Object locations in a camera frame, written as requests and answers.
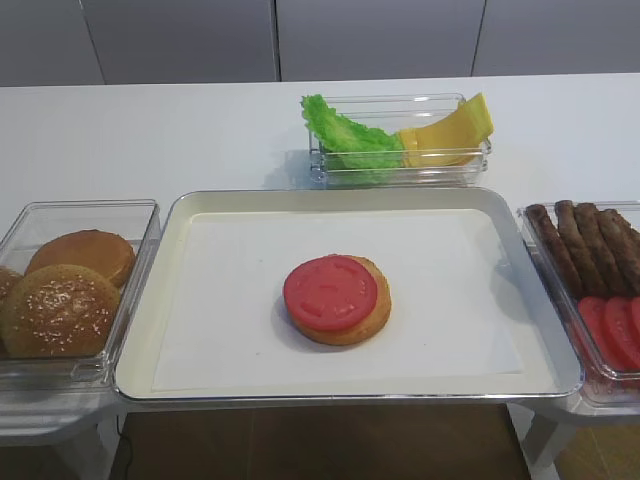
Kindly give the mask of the clear lettuce cheese container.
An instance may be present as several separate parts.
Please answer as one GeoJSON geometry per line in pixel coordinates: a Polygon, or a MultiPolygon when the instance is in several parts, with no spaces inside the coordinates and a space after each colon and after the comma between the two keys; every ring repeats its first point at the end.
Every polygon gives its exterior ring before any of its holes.
{"type": "MultiPolygon", "coordinates": [[[[454,112],[460,103],[470,100],[458,93],[327,97],[330,107],[349,119],[388,134],[402,129],[431,125],[454,112]]],[[[324,149],[309,131],[310,170],[314,180],[327,188],[366,188],[390,186],[467,186],[486,171],[492,151],[491,135],[472,159],[463,165],[392,169],[347,169],[340,159],[324,149]]]]}

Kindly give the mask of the clear right meat container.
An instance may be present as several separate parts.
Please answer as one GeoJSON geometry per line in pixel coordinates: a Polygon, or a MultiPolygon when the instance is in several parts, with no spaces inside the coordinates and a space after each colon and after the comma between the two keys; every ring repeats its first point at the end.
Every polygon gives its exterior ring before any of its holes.
{"type": "MultiPolygon", "coordinates": [[[[571,201],[574,208],[579,203],[590,202],[574,202],[571,201]]],[[[548,215],[558,230],[558,221],[554,210],[553,204],[541,204],[548,212],[548,215]]],[[[636,240],[639,243],[639,205],[635,202],[626,203],[592,203],[597,208],[598,212],[607,209],[617,210],[632,228],[632,233],[636,235],[636,240]]],[[[585,297],[575,299],[568,291],[565,283],[559,277],[556,270],[553,258],[549,254],[548,250],[538,238],[534,227],[529,221],[525,209],[519,210],[518,214],[522,220],[522,234],[525,239],[525,245],[529,250],[529,253],[534,261],[534,264],[539,272],[540,277],[546,284],[547,291],[550,297],[556,303],[560,312],[562,321],[574,342],[577,344],[577,350],[586,363],[589,371],[598,373],[600,376],[609,379],[612,382],[621,382],[624,384],[630,384],[632,386],[638,386],[639,384],[639,370],[638,371],[617,371],[612,370],[602,359],[596,345],[594,344],[589,330],[582,319],[582,316],[578,310],[578,302],[585,297]]],[[[604,297],[606,302],[614,297],[623,297],[631,302],[631,315],[632,315],[632,333],[636,337],[636,341],[639,343],[639,295],[631,296],[612,296],[604,297]]]]}

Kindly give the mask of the white paper tray liner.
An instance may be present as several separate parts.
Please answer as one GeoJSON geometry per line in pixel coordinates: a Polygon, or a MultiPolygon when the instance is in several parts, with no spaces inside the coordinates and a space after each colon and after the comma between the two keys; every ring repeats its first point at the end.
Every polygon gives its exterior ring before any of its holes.
{"type": "Polygon", "coordinates": [[[496,231],[478,211],[198,215],[186,239],[155,391],[208,394],[415,393],[455,380],[476,393],[524,361],[500,306],[496,231]],[[302,336],[282,302],[286,276],[327,254],[373,261],[392,294],[391,317],[351,348],[302,336]]]}

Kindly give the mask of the green lettuce leaf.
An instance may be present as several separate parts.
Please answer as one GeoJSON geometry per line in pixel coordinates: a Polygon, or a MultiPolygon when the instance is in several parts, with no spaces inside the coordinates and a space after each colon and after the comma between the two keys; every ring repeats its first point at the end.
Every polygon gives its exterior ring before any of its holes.
{"type": "Polygon", "coordinates": [[[397,134],[368,127],[330,107],[320,94],[301,101],[306,126],[326,151],[347,169],[392,169],[403,165],[404,146],[397,134]]]}

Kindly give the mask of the leftmost brown meat patty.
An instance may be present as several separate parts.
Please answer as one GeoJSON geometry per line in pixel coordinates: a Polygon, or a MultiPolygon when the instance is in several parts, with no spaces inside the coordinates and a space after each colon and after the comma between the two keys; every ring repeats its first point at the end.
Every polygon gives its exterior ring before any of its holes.
{"type": "Polygon", "coordinates": [[[532,204],[525,211],[538,238],[553,258],[558,275],[568,291],[575,299],[581,298],[584,293],[581,278],[567,247],[548,215],[547,209],[541,204],[532,204]]]}

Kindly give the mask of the sesame seed top bun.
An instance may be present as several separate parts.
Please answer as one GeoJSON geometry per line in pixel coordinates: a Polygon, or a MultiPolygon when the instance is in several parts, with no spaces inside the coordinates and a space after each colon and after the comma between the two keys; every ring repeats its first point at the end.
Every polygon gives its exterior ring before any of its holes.
{"type": "Polygon", "coordinates": [[[1,339],[11,358],[95,356],[119,304],[119,289],[87,267],[44,267],[22,278],[4,300],[1,339]]]}

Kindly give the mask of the clear left bun container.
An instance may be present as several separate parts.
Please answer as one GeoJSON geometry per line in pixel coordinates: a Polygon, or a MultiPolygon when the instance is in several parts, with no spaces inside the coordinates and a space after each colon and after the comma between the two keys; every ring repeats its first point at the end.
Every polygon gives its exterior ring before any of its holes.
{"type": "Polygon", "coordinates": [[[103,349],[95,356],[11,358],[1,339],[4,388],[68,388],[110,381],[125,333],[161,237],[159,207],[153,200],[34,202],[24,207],[1,241],[1,266],[23,278],[37,250],[62,235],[101,230],[124,238],[136,255],[120,291],[120,304],[103,349]]]}

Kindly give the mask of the red tomato slice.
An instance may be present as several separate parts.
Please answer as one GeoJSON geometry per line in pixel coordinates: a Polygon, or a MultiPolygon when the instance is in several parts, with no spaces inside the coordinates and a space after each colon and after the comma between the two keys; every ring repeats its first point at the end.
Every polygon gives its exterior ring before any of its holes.
{"type": "Polygon", "coordinates": [[[585,297],[578,302],[578,310],[603,361],[612,369],[624,371],[626,365],[620,356],[611,349],[603,333],[606,300],[598,297],[585,297]]]}
{"type": "Polygon", "coordinates": [[[639,343],[632,333],[631,302],[614,297],[606,302],[603,332],[605,340],[625,371],[639,370],[639,343]]]}
{"type": "Polygon", "coordinates": [[[321,332],[360,324],[377,303],[375,277],[357,260],[342,255],[300,264],[284,282],[285,306],[302,326],[321,332]]]}

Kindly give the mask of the plain brown bun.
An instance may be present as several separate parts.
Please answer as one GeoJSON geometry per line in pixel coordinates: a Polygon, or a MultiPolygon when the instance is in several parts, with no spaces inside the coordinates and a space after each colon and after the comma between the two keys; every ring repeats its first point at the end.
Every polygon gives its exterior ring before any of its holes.
{"type": "Polygon", "coordinates": [[[25,273],[70,264],[89,268],[114,286],[127,282],[135,263],[132,246],[121,236],[101,230],[81,230],[62,235],[42,245],[32,256],[25,273]]]}

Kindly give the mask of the bun at left edge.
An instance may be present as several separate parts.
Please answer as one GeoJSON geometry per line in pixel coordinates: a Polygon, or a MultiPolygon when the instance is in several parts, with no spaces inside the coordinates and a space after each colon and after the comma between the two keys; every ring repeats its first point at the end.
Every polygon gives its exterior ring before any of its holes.
{"type": "Polygon", "coordinates": [[[3,303],[6,297],[10,294],[11,290],[16,284],[23,278],[23,276],[16,271],[1,266],[0,267],[0,302],[3,303]]]}

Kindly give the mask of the bottom bun half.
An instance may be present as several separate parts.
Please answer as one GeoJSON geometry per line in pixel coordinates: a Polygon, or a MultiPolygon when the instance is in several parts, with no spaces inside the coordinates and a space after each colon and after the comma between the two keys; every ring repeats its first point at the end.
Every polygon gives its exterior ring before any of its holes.
{"type": "Polygon", "coordinates": [[[384,274],[379,268],[370,260],[365,257],[342,255],[350,257],[354,260],[362,263],[367,270],[375,277],[379,294],[376,306],[373,312],[368,315],[360,324],[348,328],[346,330],[339,330],[333,332],[321,332],[306,328],[301,325],[300,322],[293,318],[293,315],[289,314],[289,317],[295,327],[307,338],[321,344],[331,346],[349,346],[366,341],[376,335],[386,325],[392,309],[391,291],[389,283],[384,274]]]}

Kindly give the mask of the brown meat patty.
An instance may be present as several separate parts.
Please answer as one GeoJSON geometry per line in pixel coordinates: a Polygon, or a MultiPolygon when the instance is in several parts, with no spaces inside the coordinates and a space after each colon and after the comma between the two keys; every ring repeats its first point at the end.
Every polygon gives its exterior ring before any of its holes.
{"type": "Polygon", "coordinates": [[[525,211],[538,238],[553,258],[558,275],[568,291],[575,299],[581,298],[584,293],[581,278],[567,247],[548,215],[547,209],[541,204],[532,204],[525,211]]]}
{"type": "Polygon", "coordinates": [[[628,296],[630,291],[601,234],[597,216],[592,203],[579,203],[574,208],[576,224],[591,258],[589,265],[594,267],[586,278],[589,292],[601,297],[628,296]]]}
{"type": "Polygon", "coordinates": [[[579,231],[573,203],[570,200],[558,201],[554,205],[554,210],[559,234],[581,279],[582,296],[606,297],[609,293],[608,287],[579,231]]]}
{"type": "Polygon", "coordinates": [[[631,296],[639,295],[639,243],[626,219],[617,210],[607,209],[597,214],[605,243],[623,275],[631,296]]]}

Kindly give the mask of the white metal serving tray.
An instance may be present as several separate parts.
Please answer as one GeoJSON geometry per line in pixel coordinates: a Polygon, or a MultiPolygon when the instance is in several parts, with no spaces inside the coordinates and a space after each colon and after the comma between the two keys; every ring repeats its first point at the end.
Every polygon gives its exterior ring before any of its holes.
{"type": "Polygon", "coordinates": [[[187,194],[172,206],[145,288],[131,320],[115,368],[115,385],[124,397],[165,408],[231,408],[238,405],[351,403],[379,401],[446,401],[565,397],[583,384],[583,368],[568,339],[525,247],[512,213],[497,193],[482,188],[382,188],[334,191],[201,191],[187,194]],[[170,392],[152,387],[180,275],[186,239],[198,215],[322,214],[383,211],[478,211],[496,231],[500,278],[493,285],[500,306],[515,289],[524,308],[511,321],[512,337],[524,361],[519,374],[491,374],[476,393],[455,380],[438,381],[415,393],[334,394],[279,392],[270,394],[208,394],[202,390],[170,392]]]}

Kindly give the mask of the yellow cheese slices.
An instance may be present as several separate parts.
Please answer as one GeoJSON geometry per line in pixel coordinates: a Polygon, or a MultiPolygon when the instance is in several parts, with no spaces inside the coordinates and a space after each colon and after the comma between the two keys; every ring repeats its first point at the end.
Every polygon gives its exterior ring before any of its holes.
{"type": "Polygon", "coordinates": [[[485,96],[478,93],[446,117],[428,126],[398,132],[404,146],[404,166],[410,168],[463,165],[493,134],[485,96]]]}

